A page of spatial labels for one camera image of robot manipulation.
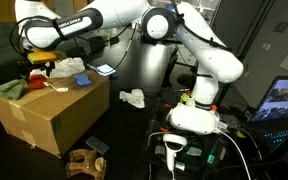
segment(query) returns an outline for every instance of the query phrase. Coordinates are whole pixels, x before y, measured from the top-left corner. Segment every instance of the cable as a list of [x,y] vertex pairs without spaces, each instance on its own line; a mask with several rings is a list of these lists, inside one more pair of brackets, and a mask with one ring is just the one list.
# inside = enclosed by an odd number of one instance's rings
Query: cable
[[175,180],[174,171],[171,171],[171,172],[172,172],[172,177],[173,177],[173,179],[172,179],[172,180]]
[[[130,27],[131,26],[131,24],[128,24],[120,33],[118,33],[116,36],[114,36],[114,37],[112,37],[112,38],[110,38],[110,39],[108,39],[108,40],[92,40],[92,42],[109,42],[109,41],[111,41],[113,38],[117,38],[117,37],[119,37],[122,33],[124,33],[125,31],[126,31],[126,29],[128,28],[128,27]],[[87,39],[85,39],[85,38],[83,38],[83,37],[81,37],[81,36],[76,36],[76,37],[78,37],[78,38],[80,38],[80,39],[82,39],[82,40],[84,40],[84,41],[89,41],[89,40],[87,40]]]
[[148,137],[148,141],[147,141],[147,147],[150,146],[152,136],[159,135],[159,134],[167,134],[167,133],[170,133],[170,132],[155,132],[155,133],[150,134],[150,136]]
[[[167,133],[170,133],[170,132],[155,132],[155,133],[150,134],[149,137],[148,137],[148,140],[147,140],[147,147],[150,146],[151,137],[152,137],[152,136],[154,136],[154,135],[159,135],[159,134],[167,134]],[[148,179],[151,180],[151,177],[152,177],[152,165],[151,165],[151,163],[148,163],[148,166],[149,166]]]
[[25,20],[28,20],[28,19],[32,19],[32,17],[23,18],[23,19],[21,19],[20,21],[18,21],[18,22],[13,26],[13,28],[11,29],[10,39],[9,39],[9,41],[10,41],[10,43],[11,43],[11,46],[12,46],[12,48],[14,49],[14,51],[15,51],[17,54],[23,56],[24,58],[26,58],[26,57],[25,57],[25,54],[23,54],[19,49],[16,49],[16,48],[15,48],[15,45],[14,45],[14,42],[13,42],[13,34],[14,34],[15,29],[19,26],[19,24],[22,23],[22,22],[25,21]]
[[188,28],[186,25],[185,25],[185,22],[184,22],[184,19],[183,19],[183,14],[179,14],[179,11],[177,9],[177,5],[175,3],[175,0],[170,0],[171,1],[171,4],[172,6],[174,7],[174,10],[175,10],[175,13],[177,15],[177,17],[179,18],[179,23],[184,27],[184,29],[189,32],[190,34],[192,34],[194,37],[196,37],[197,39],[213,46],[213,47],[217,47],[217,48],[220,48],[222,50],[225,50],[225,51],[231,51],[230,48],[227,48],[226,46],[223,46],[215,41],[213,41],[213,37],[210,38],[210,40],[207,40],[199,35],[197,35],[196,33],[194,33],[190,28]]
[[238,147],[238,145],[235,143],[235,141],[234,141],[229,135],[227,135],[226,133],[224,133],[224,132],[222,132],[222,131],[221,131],[220,133],[223,134],[224,136],[226,136],[226,137],[227,137],[229,140],[231,140],[231,141],[233,142],[233,144],[235,145],[236,149],[237,149],[238,152],[240,153],[241,159],[242,159],[243,164],[244,164],[244,166],[245,166],[245,171],[246,171],[247,177],[248,177],[249,180],[251,180],[250,172],[248,171],[247,164],[246,164],[246,162],[245,162],[244,156],[243,156],[240,148]]
[[185,64],[186,64],[186,65],[189,65],[189,64],[185,61],[185,59],[184,59],[184,57],[183,57],[183,55],[182,55],[182,53],[181,53],[181,51],[180,51],[180,48],[178,48],[178,52],[180,53],[180,56],[181,56],[181,58],[183,59],[183,61],[185,62]]
[[[45,17],[45,16],[33,16],[33,17],[26,17],[26,18],[23,18],[21,19],[20,21],[18,21],[14,26],[13,28],[11,29],[11,33],[10,33],[10,43],[11,43],[11,46],[12,48],[14,49],[14,51],[16,53],[18,53],[19,55],[23,56],[24,58],[26,58],[25,54],[20,50],[19,48],[19,44],[18,44],[18,49],[15,48],[15,45],[14,45],[14,42],[13,42],[13,34],[14,34],[14,31],[15,29],[19,26],[19,24],[21,24],[23,21],[26,21],[26,20],[32,20],[32,19],[43,19],[43,20],[47,20],[49,21],[50,19]],[[24,32],[24,29],[25,29],[25,24],[23,24],[23,27],[21,29],[21,32],[20,32],[20,36],[22,36],[23,32]],[[25,31],[25,37],[27,38],[27,40],[33,45],[35,46],[28,38],[27,34],[26,34],[26,31]]]
[[257,149],[258,159],[259,159],[259,160],[262,160],[262,154],[261,154],[261,151],[259,150],[259,148],[258,148],[258,146],[257,146],[257,144],[256,144],[256,142],[255,142],[255,140],[254,140],[254,138],[252,137],[252,135],[251,135],[251,134],[250,134],[246,129],[244,129],[244,128],[241,128],[240,130],[243,131],[243,132],[245,132],[245,133],[246,133],[246,134],[251,138],[251,140],[252,140],[252,142],[253,142],[255,148]]
[[76,47],[78,47],[78,44],[77,44],[77,41],[76,41],[75,37],[73,37],[73,40],[75,42]]
[[123,56],[123,58],[120,60],[120,62],[115,66],[115,69],[117,69],[117,68],[122,64],[122,62],[124,61],[124,59],[125,59],[125,57],[126,57],[126,55],[127,55],[127,53],[128,53],[128,49],[130,48],[130,45],[131,45],[131,43],[132,43],[132,40],[133,40],[135,31],[136,31],[136,26],[137,26],[137,23],[135,24],[135,28],[134,28],[134,30],[133,30],[133,33],[132,33],[132,36],[131,36],[131,40],[130,40],[130,42],[128,43],[128,46],[127,46],[126,51],[125,51],[125,53],[124,53],[124,56]]
[[20,44],[21,44],[21,37],[23,34],[24,28],[22,28],[19,37],[17,38],[17,49],[21,54],[24,54],[24,52],[22,52],[21,48],[20,48]]

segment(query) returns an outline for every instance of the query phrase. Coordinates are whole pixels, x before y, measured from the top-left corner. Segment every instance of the cardboard box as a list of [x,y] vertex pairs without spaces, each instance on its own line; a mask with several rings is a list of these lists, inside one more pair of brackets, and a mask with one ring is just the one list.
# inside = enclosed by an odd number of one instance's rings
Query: cardboard box
[[109,108],[109,79],[85,71],[92,81],[79,87],[73,76],[49,79],[51,87],[25,88],[19,100],[0,92],[0,121],[6,132],[51,154],[61,156]]

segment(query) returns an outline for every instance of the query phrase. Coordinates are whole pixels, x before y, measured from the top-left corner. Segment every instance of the black cable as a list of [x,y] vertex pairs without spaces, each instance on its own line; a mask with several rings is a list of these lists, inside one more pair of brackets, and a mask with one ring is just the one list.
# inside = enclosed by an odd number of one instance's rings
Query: black cable
[[[114,36],[114,37],[112,37],[112,38],[110,38],[110,39],[108,39],[108,40],[92,40],[92,42],[109,42],[109,41],[111,41],[113,38],[117,38],[117,37],[119,37],[122,33],[124,33],[125,31],[126,31],[126,29],[128,28],[128,27],[130,27],[131,26],[131,24],[129,24],[129,25],[127,25],[120,33],[118,33],[116,36]],[[85,39],[85,38],[83,38],[83,37],[81,37],[81,36],[76,36],[76,37],[78,37],[78,38],[80,38],[80,39],[82,39],[82,40],[84,40],[84,41],[89,41],[89,40],[87,40],[87,39]]]
[[250,137],[251,141],[252,141],[253,144],[254,144],[255,149],[257,150],[258,159],[259,159],[259,160],[262,160],[262,159],[263,159],[262,153],[261,153],[261,151],[259,150],[258,145],[257,145],[257,143],[255,142],[255,140],[254,140],[253,136],[251,135],[251,133],[248,132],[248,131],[247,131],[246,129],[244,129],[244,128],[239,128],[239,130],[240,130],[241,132],[246,133],[246,134]]
[[184,15],[183,15],[183,14],[179,14],[178,9],[177,9],[177,5],[176,5],[176,3],[175,3],[175,0],[170,0],[170,1],[171,1],[171,4],[172,4],[172,6],[173,6],[173,8],[174,8],[174,10],[175,10],[175,13],[176,13],[177,17],[179,18],[179,23],[184,27],[184,29],[185,29],[187,32],[189,32],[190,34],[192,34],[192,35],[193,35],[194,37],[196,37],[197,39],[199,39],[199,40],[201,40],[201,41],[203,41],[203,42],[205,42],[205,43],[207,43],[207,44],[209,44],[209,45],[211,45],[211,46],[213,46],[213,47],[217,47],[217,48],[220,48],[220,49],[225,50],[225,51],[231,51],[230,48],[227,48],[226,46],[223,46],[223,45],[221,45],[221,44],[213,41],[213,37],[211,37],[210,40],[207,40],[207,39],[205,39],[205,38],[197,35],[196,33],[194,33],[190,28],[188,28],[188,27],[185,25],[185,22],[184,22],[184,19],[183,19],[183,16],[184,16]]
[[[53,27],[56,29],[58,35],[59,35],[62,39],[65,39],[65,37],[64,37],[64,35],[62,34],[62,32],[60,31],[60,29],[59,29],[57,26],[55,26],[55,20],[54,20],[54,19],[50,19],[50,18],[45,17],[45,16],[34,16],[34,17],[31,17],[30,19],[31,19],[31,20],[32,20],[32,19],[42,19],[42,20],[44,20],[44,21],[50,21],[50,22],[52,23]],[[34,46],[34,47],[36,47],[36,48],[38,48],[38,49],[43,49],[43,48],[41,48],[41,47],[38,47],[38,46],[34,45],[34,44],[30,41],[30,39],[28,38],[28,35],[27,35],[27,31],[25,31],[25,36],[26,36],[28,42],[30,42],[30,43],[32,44],[32,46]]]
[[21,54],[24,54],[24,52],[22,52],[21,48],[20,48],[20,44],[21,44],[21,37],[23,34],[24,28],[22,28],[19,37],[17,38],[17,49]]
[[76,47],[78,47],[78,44],[77,44],[77,41],[76,41],[75,37],[73,37],[73,40],[75,42]]
[[[31,20],[31,19],[43,19],[43,20],[50,20],[49,18],[47,18],[47,17],[45,17],[45,16],[33,16],[33,17],[26,17],[26,18],[23,18],[23,19],[21,19],[20,21],[18,21],[15,25],[14,25],[14,27],[12,28],[12,30],[11,30],[11,33],[10,33],[10,43],[11,43],[11,46],[12,46],[12,48],[14,49],[14,51],[16,52],[16,53],[18,53],[19,55],[21,55],[21,56],[23,56],[24,58],[26,58],[26,56],[25,56],[25,54],[23,53],[23,52],[21,52],[21,50],[20,50],[20,48],[19,48],[19,44],[18,44],[18,48],[19,49],[16,49],[15,48],[15,45],[14,45],[14,42],[13,42],[13,34],[14,34],[14,30],[17,28],[17,27],[19,27],[19,24],[20,23],[22,23],[23,21],[26,21],[26,20]],[[22,33],[24,32],[24,29],[25,29],[25,24],[23,24],[23,26],[22,26],[22,29],[21,29],[21,32],[20,32],[20,36],[22,36]]]
[[19,26],[20,23],[22,23],[22,22],[25,21],[25,20],[31,19],[31,18],[32,18],[32,17],[27,17],[27,18],[23,18],[23,19],[21,19],[20,21],[18,21],[18,22],[13,26],[13,28],[11,29],[11,33],[10,33],[10,39],[9,39],[9,41],[10,41],[10,44],[11,44],[12,48],[14,49],[14,51],[15,51],[16,53],[18,53],[19,55],[23,56],[24,58],[26,58],[26,57],[25,57],[25,54],[23,54],[19,49],[16,49],[16,48],[15,48],[15,45],[14,45],[14,42],[13,42],[13,34],[14,34],[15,29]]
[[[131,44],[131,42],[132,42],[132,40],[133,40],[135,31],[136,31],[136,27],[137,27],[137,23],[136,23],[135,28],[134,28],[134,30],[133,30],[133,33],[132,33],[132,36],[131,36],[131,40],[130,40],[130,44]],[[128,48],[129,48],[130,44],[128,45],[128,47],[127,47],[127,49],[126,49],[123,58],[122,58],[121,61],[116,65],[115,69],[117,69],[117,68],[121,65],[121,63],[124,61],[124,59],[125,59],[125,57],[126,57],[126,55],[127,55],[127,53],[128,53]]]
[[183,57],[183,55],[182,55],[182,53],[181,53],[181,51],[180,51],[180,48],[178,48],[178,52],[180,53],[180,56],[181,56],[181,58],[183,59],[183,61],[185,62],[185,64],[186,64],[186,65],[189,65],[189,64],[185,61],[185,59],[184,59],[184,57]]

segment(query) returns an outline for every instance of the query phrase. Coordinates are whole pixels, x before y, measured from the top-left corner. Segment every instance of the green cloth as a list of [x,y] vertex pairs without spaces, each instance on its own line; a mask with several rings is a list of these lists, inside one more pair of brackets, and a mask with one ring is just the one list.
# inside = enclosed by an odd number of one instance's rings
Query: green cloth
[[19,79],[12,80],[0,85],[0,91],[8,99],[18,100],[21,98],[24,89],[24,83]]

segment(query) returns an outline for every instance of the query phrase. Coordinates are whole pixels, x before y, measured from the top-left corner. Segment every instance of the plastic bag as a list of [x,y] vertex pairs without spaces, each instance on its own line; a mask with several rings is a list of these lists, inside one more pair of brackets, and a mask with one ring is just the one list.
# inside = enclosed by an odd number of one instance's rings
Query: plastic bag
[[[55,61],[54,64],[55,64],[55,69],[52,69],[50,78],[69,77],[73,74],[81,73],[85,70],[83,60],[79,57],[67,58],[61,61]],[[30,74],[31,75],[43,74],[45,77],[47,77],[46,70],[41,71],[41,70],[35,69]]]

